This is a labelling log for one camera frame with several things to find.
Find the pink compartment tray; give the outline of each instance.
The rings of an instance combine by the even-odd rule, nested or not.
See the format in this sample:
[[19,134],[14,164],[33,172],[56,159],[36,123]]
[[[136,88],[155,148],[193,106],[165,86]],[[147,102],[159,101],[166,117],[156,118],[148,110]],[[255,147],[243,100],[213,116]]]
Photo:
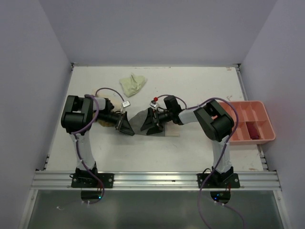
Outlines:
[[[275,139],[275,133],[264,104],[261,101],[230,102],[237,110],[239,125],[233,134],[231,145],[260,145]],[[234,119],[232,108],[226,103],[219,103]]]

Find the gray wall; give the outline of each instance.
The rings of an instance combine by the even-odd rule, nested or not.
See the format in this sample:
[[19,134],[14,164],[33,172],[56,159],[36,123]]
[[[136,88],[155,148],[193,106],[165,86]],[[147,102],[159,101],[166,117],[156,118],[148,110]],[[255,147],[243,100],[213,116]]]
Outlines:
[[0,1],[0,31],[0,228],[15,229],[71,68],[37,0]]
[[242,64],[249,99],[262,100],[277,138],[264,147],[294,228],[305,228],[305,1],[279,0]]
[[232,64],[276,0],[40,0],[71,62]]

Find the white tabletop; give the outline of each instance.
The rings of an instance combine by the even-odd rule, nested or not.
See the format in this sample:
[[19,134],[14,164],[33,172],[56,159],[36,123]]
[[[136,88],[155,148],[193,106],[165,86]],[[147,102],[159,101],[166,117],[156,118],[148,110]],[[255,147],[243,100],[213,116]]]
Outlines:
[[[149,107],[161,94],[173,94],[194,106],[210,97],[244,100],[235,68],[225,67],[75,67],[67,95],[91,94],[110,87],[122,95],[119,79],[143,75],[148,81],[128,98],[128,119]],[[104,91],[114,97],[111,91]],[[180,137],[128,136],[97,123],[90,130],[93,157],[99,171],[202,171],[213,164],[212,143],[198,123],[180,126]],[[230,146],[235,171],[263,171],[257,146]],[[48,161],[48,171],[74,171],[72,141],[60,122]]]

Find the crumpled cloth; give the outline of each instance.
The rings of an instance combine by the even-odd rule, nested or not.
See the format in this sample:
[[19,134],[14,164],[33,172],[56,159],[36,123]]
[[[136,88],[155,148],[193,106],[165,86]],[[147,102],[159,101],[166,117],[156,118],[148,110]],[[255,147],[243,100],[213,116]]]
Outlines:
[[144,76],[135,75],[133,73],[128,78],[120,79],[123,92],[127,97],[137,94],[146,82],[147,79]]

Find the purple cable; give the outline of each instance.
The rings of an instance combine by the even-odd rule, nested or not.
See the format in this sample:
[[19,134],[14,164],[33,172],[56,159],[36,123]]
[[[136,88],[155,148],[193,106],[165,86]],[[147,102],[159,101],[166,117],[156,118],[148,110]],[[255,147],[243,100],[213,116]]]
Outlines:
[[[164,96],[170,96],[170,94],[162,94],[162,95],[158,96],[157,98],[160,99],[161,97],[164,97]],[[179,97],[177,97],[177,96],[175,96],[175,98],[176,98],[176,99],[179,99],[181,102],[183,102],[185,108],[187,109],[187,105],[186,105],[186,102],[185,102],[185,101],[183,101],[181,98],[179,98]]]
[[94,97],[93,95],[86,94],[85,97],[89,97],[89,98],[91,98],[91,99],[95,102],[95,104],[96,104],[96,112],[95,112],[95,115],[94,115],[93,119],[92,119],[84,128],[80,129],[79,131],[71,132],[71,134],[74,135],[75,140],[76,140],[76,142],[75,142],[75,145],[76,145],[76,153],[77,153],[77,156],[78,156],[79,160],[81,161],[82,165],[85,167],[85,169],[87,170],[87,172],[88,172],[94,179],[96,179],[96,180],[98,181],[98,183],[101,185],[101,188],[102,188],[101,199],[102,199],[103,196],[104,196],[104,193],[105,193],[104,184],[103,184],[103,182],[102,182],[97,176],[95,176],[95,175],[90,171],[90,169],[89,169],[89,168],[87,167],[87,165],[84,163],[84,161],[82,160],[82,157],[81,157],[81,154],[80,154],[80,150],[79,150],[79,145],[78,145],[78,137],[77,137],[77,134],[80,134],[80,133],[82,133],[83,131],[87,130],[87,129],[92,125],[92,123],[95,122],[95,120],[97,119],[97,116],[98,116],[98,114],[99,114],[99,110],[100,110],[100,108],[99,108],[99,103],[98,103],[98,101],[95,99],[95,97]]
[[[218,161],[217,161],[215,167],[214,167],[213,170],[210,172],[210,174],[205,178],[205,180],[203,181],[203,183],[202,183],[201,186],[200,186],[199,195],[198,195],[198,202],[197,202],[198,212],[199,212],[199,215],[200,215],[201,219],[203,220],[203,222],[206,224],[206,226],[207,226],[209,229],[212,229],[212,227],[211,227],[211,225],[205,220],[205,218],[203,217],[203,214],[202,214],[202,212],[201,212],[201,206],[200,206],[201,192],[202,192],[202,189],[203,189],[203,187],[204,187],[206,181],[207,181],[207,180],[211,177],[211,175],[216,171],[217,166],[219,165],[219,163],[220,163],[222,157],[224,156],[224,152],[225,152],[225,149],[226,149],[226,147],[227,147],[227,143],[229,142],[230,138],[232,137],[232,135],[233,135],[234,132],[236,131],[236,129],[237,129],[237,127],[238,127],[238,124],[239,124],[239,117],[238,117],[238,113],[237,113],[236,109],[235,109],[228,101],[226,101],[226,100],[224,100],[224,99],[222,99],[222,98],[217,98],[217,97],[210,98],[210,99],[204,101],[203,103],[201,103],[199,106],[190,107],[190,108],[188,108],[188,110],[189,110],[189,109],[194,109],[194,108],[200,107],[200,106],[206,104],[207,102],[209,102],[209,101],[211,101],[211,100],[220,100],[220,101],[223,101],[223,102],[225,102],[226,104],[228,104],[228,105],[233,109],[233,111],[234,111],[234,113],[235,113],[235,115],[236,115],[236,125],[235,125],[235,127],[234,127],[232,133],[229,135],[229,137],[228,137],[228,138],[226,139],[226,141],[224,142],[223,150],[222,150],[222,152],[221,152],[221,154],[220,154],[220,157],[219,157],[219,159],[218,159]],[[235,210],[235,209],[234,209],[233,207],[231,207],[231,206],[228,206],[228,205],[226,205],[226,204],[225,204],[224,206],[225,206],[226,208],[229,208],[229,209],[235,211],[235,212],[240,216],[240,218],[241,218],[242,221],[243,221],[243,229],[245,229],[245,228],[246,228],[246,223],[245,223],[245,220],[244,220],[242,214],[241,214],[239,211]]]
[[116,90],[114,90],[114,89],[112,89],[112,88],[110,88],[110,87],[102,87],[102,88],[98,89],[98,90],[95,92],[95,97],[98,97],[98,96],[97,96],[97,93],[98,93],[100,90],[103,90],[103,89],[107,89],[107,90],[116,92],[116,93],[121,97],[121,99],[123,100],[123,102],[125,101],[124,98],[123,98],[123,96],[121,96],[121,94],[120,94],[118,91],[116,91]]

